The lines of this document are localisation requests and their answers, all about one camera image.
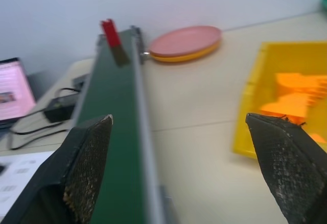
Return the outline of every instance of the black cable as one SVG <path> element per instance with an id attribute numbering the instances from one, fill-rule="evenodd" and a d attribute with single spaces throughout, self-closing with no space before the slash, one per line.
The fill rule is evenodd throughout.
<path id="1" fill-rule="evenodd" d="M 68 88 L 68 87 L 65 87 L 65 88 L 61 88 L 61 89 L 58 89 L 56 92 L 55 92 L 55 99 L 59 99 L 60 98 L 60 93 L 63 91 L 63 90 L 70 90 L 70 91 L 75 91 L 75 92 L 80 92 L 79 89 L 74 89 L 74 88 Z M 26 117 L 29 117 L 31 115 L 34 115 L 36 113 L 40 113 L 40 112 L 43 112 L 45 109 L 41 109 L 41 110 L 38 110 L 38 111 L 35 111 L 33 113 L 30 113 L 28 115 L 25 115 L 24 117 L 22 118 L 26 118 Z M 51 132 L 51 133 L 48 133 L 46 135 L 43 135 L 43 136 L 39 136 L 39 137 L 36 137 L 26 143 L 24 143 L 23 145 L 20 145 L 18 147 L 12 147 L 12 139 L 13 139 L 13 135 L 29 135 L 29 134 L 33 134 L 33 133 L 36 133 L 38 131 L 42 131 L 42 130 L 45 130 L 45 129 L 50 129 L 50 128 L 54 128 L 54 127 L 57 127 L 57 126 L 60 126 L 64 123 L 63 122 L 58 122 L 58 123 L 55 123 L 53 125 L 49 125 L 49 126 L 44 126 L 44 127 L 41 127 L 41 128 L 38 128 L 38 129 L 35 129 L 35 130 L 32 130 L 32 131 L 27 131 L 27 132 L 17 132 L 17 131 L 14 131 L 14 130 L 11 130 L 9 129 L 9 133 L 8 133 L 8 143 L 7 143 L 7 147 L 9 150 L 18 150 L 18 149 L 21 149 L 22 147 L 25 147 L 27 146 L 28 144 L 32 143 L 33 141 L 36 141 L 36 140 L 39 140 L 39 139 L 42 139 L 42 138 L 45 138 L 45 137 L 48 137 L 48 136 L 52 136 L 52 135 L 55 135 L 55 134 L 58 134 L 58 133 L 62 133 L 62 132 L 66 132 L 68 130 L 60 130 L 60 131 L 55 131 L 55 132 Z"/>

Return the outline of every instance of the white table surface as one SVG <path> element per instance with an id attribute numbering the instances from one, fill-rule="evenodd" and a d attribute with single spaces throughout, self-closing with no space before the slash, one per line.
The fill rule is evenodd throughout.
<path id="1" fill-rule="evenodd" d="M 262 42 L 326 40 L 327 17 L 314 13 L 226 31 L 223 39 L 216 53 L 195 62 L 144 64 L 160 181 L 182 224 L 286 224 L 257 161 L 231 152 L 240 96 Z M 70 87 L 72 78 L 88 73 L 92 63 L 75 63 L 34 110 L 45 107 L 58 88 Z M 41 126 L 44 119 L 35 115 L 15 129 Z M 70 128 L 69 122 L 64 128 Z M 65 136 L 57 134 L 17 151 L 6 150 L 4 138 L 0 156 L 55 150 Z M 24 140 L 15 138 L 15 144 Z"/>

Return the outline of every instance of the orange toy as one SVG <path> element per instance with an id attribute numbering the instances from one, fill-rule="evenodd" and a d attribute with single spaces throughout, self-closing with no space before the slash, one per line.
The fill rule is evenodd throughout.
<path id="1" fill-rule="evenodd" d="M 318 134 L 309 134 L 309 136 L 317 143 L 327 143 L 325 139 Z"/>
<path id="2" fill-rule="evenodd" d="M 268 116 L 282 117 L 287 115 L 292 123 L 301 124 L 308 112 L 309 95 L 291 93 L 278 99 L 276 103 L 268 103 L 261 107 L 261 113 Z"/>
<path id="3" fill-rule="evenodd" d="M 327 76 L 277 73 L 276 80 L 279 96 L 292 92 L 307 93 L 310 95 L 308 106 L 314 105 L 318 99 L 327 95 Z"/>

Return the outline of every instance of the stacked plates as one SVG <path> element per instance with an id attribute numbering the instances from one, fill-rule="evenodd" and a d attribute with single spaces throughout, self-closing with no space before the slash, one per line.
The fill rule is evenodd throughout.
<path id="1" fill-rule="evenodd" d="M 150 45 L 150 55 L 160 62 L 183 62 L 205 56 L 221 43 L 221 30 L 211 26 L 179 29 L 160 36 Z"/>

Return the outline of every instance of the yellow plastic crate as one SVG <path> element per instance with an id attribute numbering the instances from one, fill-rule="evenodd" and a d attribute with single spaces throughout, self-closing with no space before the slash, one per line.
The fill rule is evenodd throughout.
<path id="1" fill-rule="evenodd" d="M 251 75 L 242 93 L 241 107 L 234 137 L 233 151 L 256 158 L 251 135 L 245 123 L 249 112 L 277 100 L 277 72 L 299 72 L 304 75 L 327 75 L 327 41 L 263 43 Z M 316 133 L 327 140 L 327 98 L 309 109 L 307 133 Z M 320 145 L 327 151 L 327 145 Z"/>

